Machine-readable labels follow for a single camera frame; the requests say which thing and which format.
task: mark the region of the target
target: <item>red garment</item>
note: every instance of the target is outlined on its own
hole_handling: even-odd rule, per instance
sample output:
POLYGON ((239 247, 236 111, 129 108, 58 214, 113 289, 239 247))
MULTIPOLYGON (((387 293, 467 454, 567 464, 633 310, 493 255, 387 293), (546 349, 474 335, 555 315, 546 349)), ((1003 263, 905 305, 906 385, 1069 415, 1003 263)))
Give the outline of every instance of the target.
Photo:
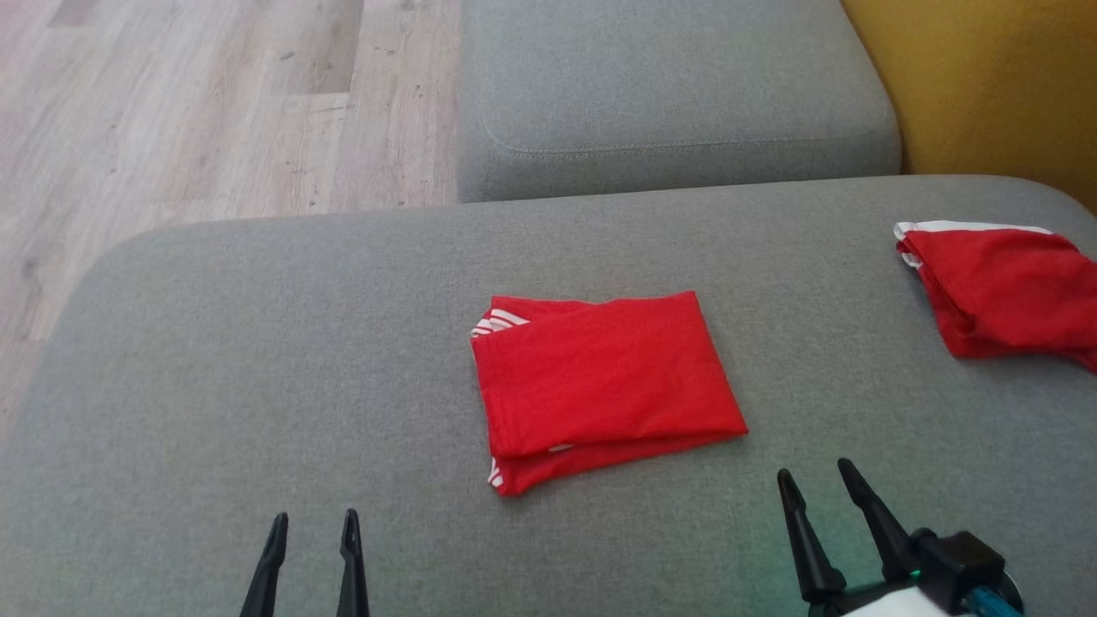
POLYGON ((496 296, 472 336, 499 494, 747 433, 693 292, 496 296))
POLYGON ((953 356, 1056 354, 1097 372, 1097 263, 1042 227, 895 225, 953 356))

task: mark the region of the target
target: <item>mustard yellow backrest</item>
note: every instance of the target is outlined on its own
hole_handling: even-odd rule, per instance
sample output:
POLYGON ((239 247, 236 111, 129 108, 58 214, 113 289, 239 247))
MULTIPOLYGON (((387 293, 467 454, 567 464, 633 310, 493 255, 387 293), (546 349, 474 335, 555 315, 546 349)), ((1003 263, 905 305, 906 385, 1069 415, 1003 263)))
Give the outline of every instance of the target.
POLYGON ((998 173, 1097 214, 1097 0, 842 0, 904 171, 998 173))

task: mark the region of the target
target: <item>red cloth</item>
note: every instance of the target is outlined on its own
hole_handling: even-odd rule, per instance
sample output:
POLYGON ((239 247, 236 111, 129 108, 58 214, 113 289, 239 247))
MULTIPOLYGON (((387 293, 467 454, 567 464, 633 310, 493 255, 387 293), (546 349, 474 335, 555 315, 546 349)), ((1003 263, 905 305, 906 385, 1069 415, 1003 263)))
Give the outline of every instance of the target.
POLYGON ((693 292, 496 296, 472 336, 499 494, 747 433, 693 292))
POLYGON ((1097 263, 1041 227, 895 225, 953 356, 1056 354, 1097 372, 1097 263))

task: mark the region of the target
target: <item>gray upholstery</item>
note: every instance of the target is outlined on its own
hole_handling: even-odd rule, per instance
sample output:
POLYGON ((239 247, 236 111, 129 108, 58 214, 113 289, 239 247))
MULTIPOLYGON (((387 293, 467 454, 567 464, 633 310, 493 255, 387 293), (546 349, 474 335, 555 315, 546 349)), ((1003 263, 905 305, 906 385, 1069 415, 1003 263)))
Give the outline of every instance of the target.
POLYGON ((835 461, 909 528, 1008 558, 1031 615, 1097 587, 1097 378, 960 361, 898 220, 1097 220, 1002 178, 893 177, 220 223, 143 236, 72 296, 0 458, 0 615, 235 615, 290 512, 281 615, 333 614, 343 508, 374 614, 803 615, 790 467, 851 584, 879 574, 835 461), (750 426, 517 500, 468 330, 493 293, 698 291, 750 426))
POLYGON ((838 0, 464 7, 462 201, 898 172, 838 0))

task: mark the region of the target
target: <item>gray sofa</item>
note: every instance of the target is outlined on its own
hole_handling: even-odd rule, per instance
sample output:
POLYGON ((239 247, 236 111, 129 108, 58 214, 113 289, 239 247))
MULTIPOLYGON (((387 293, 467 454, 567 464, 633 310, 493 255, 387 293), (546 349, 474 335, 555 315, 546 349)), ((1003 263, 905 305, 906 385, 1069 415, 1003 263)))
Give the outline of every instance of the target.
POLYGON ((897 173, 838 0, 466 0, 461 201, 897 173))
POLYGON ((291 514, 282 615, 332 614, 343 509, 374 615, 803 615, 776 474, 836 565, 879 576, 835 469, 908 529, 1000 550, 1031 615, 1097 588, 1097 380, 952 358, 900 220, 1063 231, 1045 187, 884 177, 205 224, 114 249, 73 294, 0 455, 0 615, 234 615, 291 514), (751 428, 514 500, 468 327, 494 293, 695 289, 751 428))

